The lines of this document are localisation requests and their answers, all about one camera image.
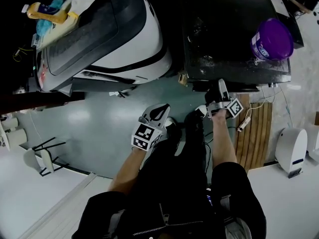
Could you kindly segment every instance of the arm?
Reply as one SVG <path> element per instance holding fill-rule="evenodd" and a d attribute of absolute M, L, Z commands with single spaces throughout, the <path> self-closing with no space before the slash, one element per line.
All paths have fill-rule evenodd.
<path fill-rule="evenodd" d="M 212 120 L 214 125 L 213 168 L 224 162 L 237 163 L 234 145 L 226 124 L 226 110 L 219 110 Z"/>
<path fill-rule="evenodd" d="M 129 194 L 135 184 L 146 151 L 133 148 L 130 156 L 125 160 L 120 171 L 113 179 L 108 191 L 117 191 Z"/>

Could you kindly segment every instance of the wooden pallet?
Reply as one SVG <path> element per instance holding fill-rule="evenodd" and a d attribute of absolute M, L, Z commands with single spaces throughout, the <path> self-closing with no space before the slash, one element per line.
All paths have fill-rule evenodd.
<path fill-rule="evenodd" d="M 236 127 L 245 120 L 246 113 L 249 109 L 249 95 L 239 97 L 244 110 L 237 117 Z M 256 108 L 262 103 L 253 103 L 252 107 Z M 242 132 L 235 133 L 235 151 L 238 163 L 246 171 L 264 165 L 272 121 L 272 103 L 264 103 L 258 109 L 252 109 L 251 121 Z"/>

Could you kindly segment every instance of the shoe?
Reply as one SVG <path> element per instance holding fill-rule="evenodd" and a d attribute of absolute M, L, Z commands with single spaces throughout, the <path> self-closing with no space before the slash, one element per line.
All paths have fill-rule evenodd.
<path fill-rule="evenodd" d="M 172 118 L 168 117 L 164 124 L 167 131 L 167 138 L 176 138 L 178 142 L 181 140 L 181 129 L 177 125 L 177 122 Z"/>
<path fill-rule="evenodd" d="M 195 111 L 197 111 L 198 113 L 200 113 L 200 116 L 202 118 L 206 117 L 207 115 L 207 108 L 206 108 L 206 105 L 200 105 L 199 107 L 197 107 L 195 109 Z"/>

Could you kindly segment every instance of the white chair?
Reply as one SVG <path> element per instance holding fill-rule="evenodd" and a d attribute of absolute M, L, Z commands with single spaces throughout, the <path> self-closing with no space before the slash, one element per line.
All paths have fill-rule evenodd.
<path fill-rule="evenodd" d="M 23 160 L 25 162 L 25 164 L 29 167 L 32 167 L 33 169 L 35 169 L 42 177 L 45 176 L 45 175 L 48 175 L 50 173 L 54 173 L 55 171 L 57 170 L 60 170 L 61 168 L 63 167 L 66 167 L 68 166 L 69 164 L 64 164 L 64 165 L 61 165 L 60 167 L 54 169 L 53 167 L 53 162 L 55 160 L 57 160 L 59 157 L 56 157 L 55 159 L 52 160 L 52 155 L 50 153 L 50 151 L 48 151 L 47 149 L 48 148 L 52 148 L 52 147 L 55 147 L 55 146 L 58 146 L 58 145 L 62 145 L 62 144 L 65 144 L 65 142 L 62 142 L 62 143 L 58 143 L 58 144 L 55 144 L 55 145 L 51 145 L 51 146 L 48 146 L 48 147 L 43 147 L 44 144 L 52 141 L 54 138 L 36 146 L 36 147 L 33 147 L 33 148 L 30 148 L 28 149 L 24 155 L 23 155 Z M 42 161 L 43 161 L 43 164 L 45 166 L 44 169 L 42 169 L 36 159 L 36 152 L 37 151 L 40 151 L 40 155 L 42 157 Z"/>

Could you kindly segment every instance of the concrete floor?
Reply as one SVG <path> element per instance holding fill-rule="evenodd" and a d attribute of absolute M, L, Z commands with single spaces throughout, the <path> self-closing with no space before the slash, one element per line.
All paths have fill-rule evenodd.
<path fill-rule="evenodd" d="M 281 84 L 288 105 L 280 88 L 275 89 L 278 94 L 274 103 L 267 161 L 274 160 L 275 144 L 283 128 L 292 126 L 292 122 L 294 127 L 313 123 L 315 111 L 319 110 L 317 19 L 318 16 L 316 18 L 309 14 L 298 20 L 305 47 L 295 50 L 291 57 L 292 81 Z M 274 94 L 274 89 L 264 87 L 264 90 L 267 97 Z M 24 147 L 35 146 L 55 136 L 57 139 L 54 143 L 66 141 L 67 144 L 53 148 L 53 157 L 59 155 L 75 168 L 113 178 L 131 151 L 132 130 L 148 106 L 169 103 L 170 116 L 183 122 L 190 111 L 205 102 L 204 93 L 194 93 L 191 88 L 180 85 L 176 76 L 143 84 L 130 94 L 128 98 L 120 99 L 110 97 L 108 93 L 88 93 L 84 101 L 42 112 L 19 114 L 20 124 L 28 136 L 28 143 Z M 253 94 L 251 101 L 256 102 L 262 96 L 262 93 Z M 205 119 L 204 127 L 206 133 L 212 130 L 208 119 Z"/>

